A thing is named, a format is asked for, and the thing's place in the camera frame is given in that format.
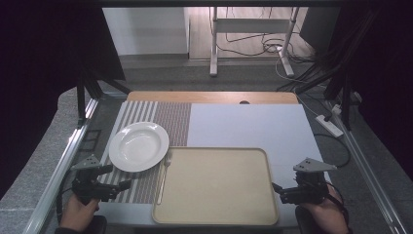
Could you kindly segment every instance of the plate rim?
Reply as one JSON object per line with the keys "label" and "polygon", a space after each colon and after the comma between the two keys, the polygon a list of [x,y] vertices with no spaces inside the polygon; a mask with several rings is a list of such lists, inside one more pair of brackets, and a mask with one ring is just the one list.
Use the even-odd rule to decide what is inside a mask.
{"label": "plate rim", "polygon": [[[121,163],[122,161],[119,159],[119,155],[120,155],[119,154],[119,143],[122,141],[122,138],[128,134],[128,133],[125,133],[125,131],[128,129],[145,128],[145,127],[154,126],[154,125],[156,126],[156,130],[153,130],[153,132],[157,134],[161,140],[160,152],[153,157],[153,158],[156,158],[156,160],[153,160],[152,158],[151,160],[139,165],[137,169],[131,168],[129,164]],[[168,152],[168,149],[169,149],[169,135],[168,135],[168,132],[161,125],[157,123],[153,123],[153,122],[148,122],[148,121],[136,122],[136,123],[132,123],[132,124],[125,126],[116,135],[113,136],[109,144],[109,159],[112,162],[112,164],[121,171],[128,172],[128,173],[138,173],[138,172],[148,170],[152,168],[153,166],[155,166],[156,164],[158,164],[165,157],[165,155]]]}

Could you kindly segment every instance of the striped placemat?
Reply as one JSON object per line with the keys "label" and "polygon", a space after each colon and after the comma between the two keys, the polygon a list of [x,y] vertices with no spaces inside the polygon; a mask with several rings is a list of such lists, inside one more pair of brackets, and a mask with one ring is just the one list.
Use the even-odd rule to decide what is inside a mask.
{"label": "striped placemat", "polygon": [[[110,138],[130,124],[153,122],[167,131],[169,146],[186,146],[190,113],[191,103],[125,101],[121,106]],[[108,150],[105,151],[101,163],[103,165],[112,164]],[[127,173],[114,167],[112,173],[102,175],[98,180],[101,183],[118,184],[120,181],[132,179],[131,188],[120,193],[115,200],[109,202],[152,204],[155,199],[159,172],[160,163],[139,173]]]}

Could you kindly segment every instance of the white plate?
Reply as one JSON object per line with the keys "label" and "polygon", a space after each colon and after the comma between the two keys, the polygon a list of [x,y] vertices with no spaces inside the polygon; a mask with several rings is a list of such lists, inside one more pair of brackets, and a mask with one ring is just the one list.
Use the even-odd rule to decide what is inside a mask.
{"label": "white plate", "polygon": [[113,165],[125,172],[141,172],[152,168],[164,158],[169,136],[161,126],[139,122],[124,127],[109,146]]}

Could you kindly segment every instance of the white wall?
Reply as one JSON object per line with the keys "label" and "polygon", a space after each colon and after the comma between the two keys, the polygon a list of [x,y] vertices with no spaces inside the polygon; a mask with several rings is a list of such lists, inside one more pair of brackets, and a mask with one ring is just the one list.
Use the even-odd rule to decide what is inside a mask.
{"label": "white wall", "polygon": [[105,8],[103,13],[119,56],[188,53],[186,8]]}

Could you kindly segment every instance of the person's hand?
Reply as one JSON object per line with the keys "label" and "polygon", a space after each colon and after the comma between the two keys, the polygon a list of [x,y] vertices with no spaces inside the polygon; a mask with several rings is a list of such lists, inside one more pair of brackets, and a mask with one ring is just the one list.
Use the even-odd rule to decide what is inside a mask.
{"label": "person's hand", "polygon": [[[336,191],[328,185],[328,190],[331,196],[342,202]],[[321,204],[300,204],[301,207],[307,209],[313,216],[317,225],[330,234],[346,234],[349,233],[346,220],[338,207],[329,199],[324,199]]]}
{"label": "person's hand", "polygon": [[72,194],[63,212],[60,227],[83,232],[94,218],[94,212],[98,210],[98,204],[97,199],[91,199],[85,206],[75,194]]}

